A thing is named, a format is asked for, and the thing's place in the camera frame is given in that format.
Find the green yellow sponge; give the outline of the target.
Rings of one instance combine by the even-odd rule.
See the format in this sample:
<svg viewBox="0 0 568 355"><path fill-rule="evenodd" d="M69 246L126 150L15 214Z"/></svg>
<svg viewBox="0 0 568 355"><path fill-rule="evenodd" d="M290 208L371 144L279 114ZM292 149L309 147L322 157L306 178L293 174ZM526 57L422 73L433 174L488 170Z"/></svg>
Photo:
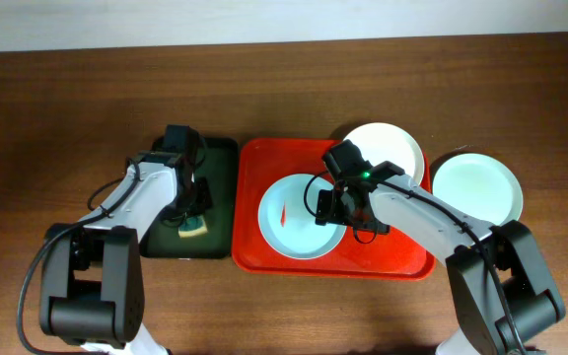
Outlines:
<svg viewBox="0 0 568 355"><path fill-rule="evenodd" d="M195 238L208 233L205 219L202 215L186 218L177 228L180 238Z"/></svg>

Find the white plate with red smear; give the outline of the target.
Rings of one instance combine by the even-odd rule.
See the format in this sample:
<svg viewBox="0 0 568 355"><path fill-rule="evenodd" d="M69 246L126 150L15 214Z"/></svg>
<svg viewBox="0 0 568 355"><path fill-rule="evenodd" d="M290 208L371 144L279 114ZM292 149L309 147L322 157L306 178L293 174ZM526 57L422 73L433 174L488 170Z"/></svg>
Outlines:
<svg viewBox="0 0 568 355"><path fill-rule="evenodd" d="M317 205L319 192L331 188L330 182L318 177L304 198L312 178L309 174L283 177L265 191L259 202L257 221L263 238L289 258L308 260L323 256L338 246L346 232L345 226L317 225L307 210L305 202Z"/></svg>

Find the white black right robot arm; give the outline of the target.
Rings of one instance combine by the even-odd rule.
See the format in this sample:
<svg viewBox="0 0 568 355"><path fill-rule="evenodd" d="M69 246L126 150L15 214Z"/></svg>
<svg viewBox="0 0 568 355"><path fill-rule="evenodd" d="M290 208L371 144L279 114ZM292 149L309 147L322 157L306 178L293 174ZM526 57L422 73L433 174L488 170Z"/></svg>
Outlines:
<svg viewBox="0 0 568 355"><path fill-rule="evenodd" d="M460 327L437 353L527 354L528 340L564 319L563 299L524 224L466 215L389 162L323 162L334 186L319 194L319 223L393 227L445 264Z"/></svg>

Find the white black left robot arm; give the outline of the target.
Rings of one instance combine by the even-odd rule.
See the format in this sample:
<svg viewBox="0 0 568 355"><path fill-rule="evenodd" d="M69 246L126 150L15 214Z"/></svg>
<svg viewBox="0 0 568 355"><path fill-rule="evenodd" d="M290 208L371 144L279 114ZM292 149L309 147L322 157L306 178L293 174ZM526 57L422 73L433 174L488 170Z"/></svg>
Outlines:
<svg viewBox="0 0 568 355"><path fill-rule="evenodd" d="M55 224L41 252L39 326L78 353L165 354L143 323L139 244L161 217L196 207L198 153L142 152L115 190L73 224Z"/></svg>

